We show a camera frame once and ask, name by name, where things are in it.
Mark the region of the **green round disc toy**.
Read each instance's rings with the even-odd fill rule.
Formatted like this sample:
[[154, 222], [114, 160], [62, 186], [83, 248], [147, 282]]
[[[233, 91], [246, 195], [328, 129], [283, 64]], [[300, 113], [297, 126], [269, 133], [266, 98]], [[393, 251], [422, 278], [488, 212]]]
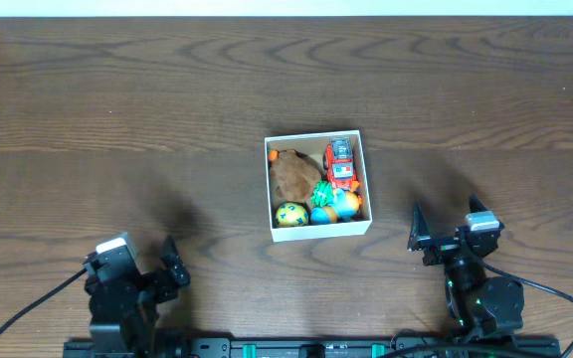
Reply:
[[335, 193], [332, 184], [320, 180], [314, 187], [310, 201], [314, 207], [324, 207], [334, 201]]

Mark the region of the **red toy fire truck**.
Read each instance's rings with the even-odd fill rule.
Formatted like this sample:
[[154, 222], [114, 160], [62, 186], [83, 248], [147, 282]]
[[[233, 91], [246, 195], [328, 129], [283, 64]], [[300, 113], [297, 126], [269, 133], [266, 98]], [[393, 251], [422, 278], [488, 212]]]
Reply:
[[323, 155], [326, 180], [333, 189], [355, 192], [360, 186], [349, 137], [331, 138]]

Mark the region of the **brown plush toy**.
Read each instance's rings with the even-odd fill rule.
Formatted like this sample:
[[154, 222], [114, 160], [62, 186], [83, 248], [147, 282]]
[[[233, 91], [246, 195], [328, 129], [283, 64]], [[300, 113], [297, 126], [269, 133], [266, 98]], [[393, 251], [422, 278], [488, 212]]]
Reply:
[[275, 184], [276, 195], [287, 201], [304, 203], [321, 181], [320, 171], [293, 149], [268, 153], [269, 175]]

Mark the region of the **blue orange toy figure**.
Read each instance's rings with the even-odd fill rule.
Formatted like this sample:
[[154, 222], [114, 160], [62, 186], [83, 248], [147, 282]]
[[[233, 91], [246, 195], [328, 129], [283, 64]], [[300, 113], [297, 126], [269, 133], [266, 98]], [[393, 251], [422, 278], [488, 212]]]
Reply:
[[309, 216], [312, 225], [336, 224], [349, 222], [363, 203], [360, 195], [338, 189], [334, 199], [326, 206], [314, 207]]

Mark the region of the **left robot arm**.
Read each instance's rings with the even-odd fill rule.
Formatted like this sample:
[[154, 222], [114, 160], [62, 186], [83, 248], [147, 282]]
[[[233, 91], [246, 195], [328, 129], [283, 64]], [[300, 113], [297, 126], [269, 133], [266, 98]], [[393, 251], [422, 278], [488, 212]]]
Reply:
[[157, 306], [191, 282], [173, 238], [163, 241], [160, 268], [142, 273], [135, 258], [136, 247], [122, 233], [97, 245], [84, 262], [94, 357], [186, 357], [180, 334], [156, 328]]

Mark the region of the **yellow ball blue letters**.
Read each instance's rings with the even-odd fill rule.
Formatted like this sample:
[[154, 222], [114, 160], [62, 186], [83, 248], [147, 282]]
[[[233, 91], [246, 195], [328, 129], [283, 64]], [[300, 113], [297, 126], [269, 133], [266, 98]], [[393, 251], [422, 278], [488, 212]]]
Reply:
[[278, 228], [303, 227], [308, 223], [309, 214], [302, 204], [286, 202], [276, 209], [275, 224]]

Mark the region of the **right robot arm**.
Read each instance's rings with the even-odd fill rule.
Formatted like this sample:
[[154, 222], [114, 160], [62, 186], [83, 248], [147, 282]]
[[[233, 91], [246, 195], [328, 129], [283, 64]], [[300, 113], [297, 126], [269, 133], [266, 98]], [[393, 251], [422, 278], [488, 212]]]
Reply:
[[461, 330], [459, 343], [509, 336], [523, 326], [522, 284], [502, 275], [489, 277], [482, 259], [498, 248], [504, 224], [472, 195], [465, 223], [447, 237], [431, 236], [421, 206], [413, 207], [407, 249], [424, 254], [423, 265], [441, 266], [451, 316]]

